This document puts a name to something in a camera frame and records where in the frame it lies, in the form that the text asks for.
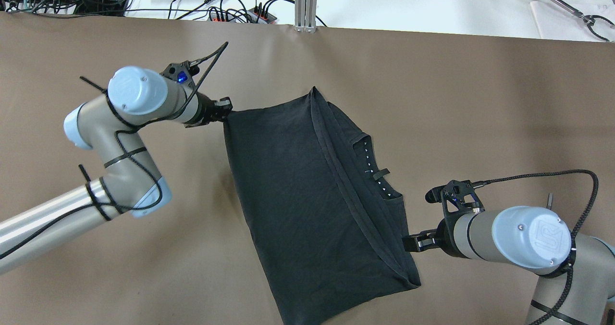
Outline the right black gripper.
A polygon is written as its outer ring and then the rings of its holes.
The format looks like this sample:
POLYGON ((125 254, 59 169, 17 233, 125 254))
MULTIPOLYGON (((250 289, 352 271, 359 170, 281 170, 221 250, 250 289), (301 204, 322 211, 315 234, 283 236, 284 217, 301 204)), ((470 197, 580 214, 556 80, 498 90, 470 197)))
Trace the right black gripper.
POLYGON ((435 244, 444 253, 455 252, 454 241, 445 226, 436 228, 433 237, 403 237, 403 246, 406 252, 424 252, 434 249, 435 244))

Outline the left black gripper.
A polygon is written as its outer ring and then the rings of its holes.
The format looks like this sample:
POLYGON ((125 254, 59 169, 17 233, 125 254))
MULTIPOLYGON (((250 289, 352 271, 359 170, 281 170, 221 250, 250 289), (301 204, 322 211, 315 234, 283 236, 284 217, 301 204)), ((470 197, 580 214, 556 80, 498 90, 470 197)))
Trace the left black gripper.
POLYGON ((230 98, 219 100, 209 99, 204 94, 197 94, 198 109, 192 119, 192 126, 202 126, 213 122, 223 122, 224 114, 229 114, 233 110, 230 98))

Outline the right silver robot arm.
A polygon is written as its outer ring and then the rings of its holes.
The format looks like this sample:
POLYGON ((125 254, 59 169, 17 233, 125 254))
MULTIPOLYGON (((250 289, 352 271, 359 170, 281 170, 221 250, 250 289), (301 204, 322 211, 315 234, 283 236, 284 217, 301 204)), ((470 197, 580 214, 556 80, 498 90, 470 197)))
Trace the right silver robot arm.
POLYGON ((449 213, 436 229, 404 237, 407 252, 442 249, 451 256, 505 263, 538 275, 527 322, 555 308, 566 286, 556 269, 575 253, 572 282, 562 306, 547 325, 599 325, 614 300, 614 246, 597 237, 571 239, 567 225, 553 211, 518 205, 501 212, 449 213))

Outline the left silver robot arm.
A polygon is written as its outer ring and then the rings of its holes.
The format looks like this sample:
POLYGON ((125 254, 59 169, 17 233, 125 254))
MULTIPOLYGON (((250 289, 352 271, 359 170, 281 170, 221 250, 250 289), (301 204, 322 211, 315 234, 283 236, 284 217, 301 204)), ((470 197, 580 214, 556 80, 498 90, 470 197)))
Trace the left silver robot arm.
POLYGON ((144 217, 168 204, 171 189, 139 132, 173 121, 185 127, 221 122, 229 98, 211 100, 197 91, 188 69, 172 74, 122 67, 106 93, 68 114, 69 141, 94 150, 105 174, 1 223, 1 272, 6 273, 124 213, 144 217))

